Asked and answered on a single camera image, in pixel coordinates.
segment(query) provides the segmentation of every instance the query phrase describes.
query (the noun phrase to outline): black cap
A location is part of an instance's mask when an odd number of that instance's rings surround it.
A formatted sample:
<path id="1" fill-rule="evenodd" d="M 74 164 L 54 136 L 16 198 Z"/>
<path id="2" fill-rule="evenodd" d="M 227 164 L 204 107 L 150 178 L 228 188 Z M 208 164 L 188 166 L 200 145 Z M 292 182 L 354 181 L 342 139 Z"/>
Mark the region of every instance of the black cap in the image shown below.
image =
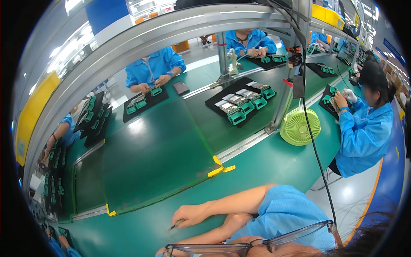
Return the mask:
<path id="1" fill-rule="evenodd" d="M 387 78 L 385 77 L 383 68 L 373 61 L 366 61 L 364 63 L 358 82 L 361 85 L 367 84 L 378 88 L 388 87 Z"/>

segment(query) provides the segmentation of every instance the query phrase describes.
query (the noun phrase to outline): orange object on table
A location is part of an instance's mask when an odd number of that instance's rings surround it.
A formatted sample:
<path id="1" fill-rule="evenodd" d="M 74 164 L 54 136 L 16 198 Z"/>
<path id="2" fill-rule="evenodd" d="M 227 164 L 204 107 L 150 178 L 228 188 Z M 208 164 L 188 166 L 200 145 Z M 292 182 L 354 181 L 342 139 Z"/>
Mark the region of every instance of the orange object on table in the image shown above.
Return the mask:
<path id="1" fill-rule="evenodd" d="M 137 24 L 142 23 L 144 21 L 143 17 L 136 19 L 134 22 Z"/>
<path id="2" fill-rule="evenodd" d="M 158 12 L 153 12 L 152 14 L 148 15 L 149 19 L 151 19 L 153 17 L 157 17 L 157 16 L 158 16 Z"/>
<path id="3" fill-rule="evenodd" d="M 188 40 L 172 45 L 171 47 L 176 53 L 188 50 L 189 49 Z"/>

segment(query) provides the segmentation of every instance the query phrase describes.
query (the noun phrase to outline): gloved hand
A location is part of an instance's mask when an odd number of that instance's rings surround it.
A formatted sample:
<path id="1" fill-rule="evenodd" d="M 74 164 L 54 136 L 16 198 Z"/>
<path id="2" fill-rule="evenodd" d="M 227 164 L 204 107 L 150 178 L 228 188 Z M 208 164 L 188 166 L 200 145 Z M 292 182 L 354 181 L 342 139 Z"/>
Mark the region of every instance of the gloved hand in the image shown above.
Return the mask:
<path id="1" fill-rule="evenodd" d="M 351 89 L 348 88 L 344 88 L 342 90 L 343 92 L 343 96 L 345 99 L 349 100 L 350 102 L 352 102 L 353 104 L 356 103 L 358 101 L 356 95 L 354 94 L 354 92 Z"/>

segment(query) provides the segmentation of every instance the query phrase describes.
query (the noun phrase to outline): yellow bin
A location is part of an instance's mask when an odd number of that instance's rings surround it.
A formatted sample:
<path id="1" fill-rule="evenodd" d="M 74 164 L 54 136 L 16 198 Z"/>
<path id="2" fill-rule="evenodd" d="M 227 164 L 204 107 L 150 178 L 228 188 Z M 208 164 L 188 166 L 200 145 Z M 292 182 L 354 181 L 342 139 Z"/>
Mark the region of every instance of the yellow bin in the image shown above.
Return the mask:
<path id="1" fill-rule="evenodd" d="M 325 7 L 312 4 L 312 17 L 328 23 L 340 30 L 344 28 L 345 22 L 341 19 L 338 13 Z"/>

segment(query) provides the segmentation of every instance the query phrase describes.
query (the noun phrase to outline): eyeglass frame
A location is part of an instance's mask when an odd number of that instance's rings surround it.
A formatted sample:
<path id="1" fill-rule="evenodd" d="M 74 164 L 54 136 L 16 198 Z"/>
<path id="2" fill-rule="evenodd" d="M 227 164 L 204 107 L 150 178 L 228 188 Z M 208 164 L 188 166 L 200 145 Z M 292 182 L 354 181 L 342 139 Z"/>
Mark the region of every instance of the eyeglass frame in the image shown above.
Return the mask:
<path id="1" fill-rule="evenodd" d="M 285 233 L 285 234 L 277 236 L 277 237 L 273 237 L 271 239 L 259 238 L 259 239 L 253 240 L 249 243 L 236 243 L 236 244 L 168 244 L 165 247 L 165 251 L 163 252 L 162 257 L 171 257 L 172 254 L 173 254 L 173 250 L 180 250 L 180 251 L 187 252 L 187 253 L 190 253 L 190 254 L 193 254 L 193 253 L 209 254 L 207 252 L 188 252 L 188 251 L 182 249 L 182 248 L 189 248 L 189 247 L 192 247 L 192 246 L 196 246 L 196 248 L 203 248 L 203 249 L 210 249 L 211 248 L 210 246 L 214 247 L 215 249 L 216 248 L 240 248 L 239 250 L 246 250 L 245 255 L 244 255 L 244 257 L 245 257 L 247 255 L 248 251 L 252 247 L 254 247 L 256 245 L 264 244 L 264 245 L 267 245 L 268 251 L 272 252 L 272 247 L 273 246 L 284 244 L 284 243 L 289 243 L 291 241 L 294 241 L 294 240 L 303 238 L 305 236 L 311 235 L 312 233 L 315 233 L 315 232 L 319 231 L 320 229 L 322 229 L 324 226 L 327 226 L 328 227 L 328 232 L 333 235 L 333 237 L 335 239 L 335 243 L 337 245 L 337 248 L 343 247 L 344 245 L 342 243 L 341 237 L 340 237 L 340 235 L 337 231 L 337 227 L 335 226 L 334 222 L 332 220 L 325 220 L 325 221 L 317 222 L 317 223 L 314 223 L 312 225 L 300 228 L 298 230 L 294 230 L 294 231 L 289 232 L 289 233 Z M 308 231 L 308 230 L 316 228 L 316 227 L 318 227 L 318 228 L 315 231 L 313 231 L 313 232 L 311 232 L 307 235 L 304 235 L 304 236 L 296 238 L 296 239 L 288 240 L 288 241 L 285 241 L 285 242 L 282 241 L 285 238 L 294 236 L 296 234 Z"/>

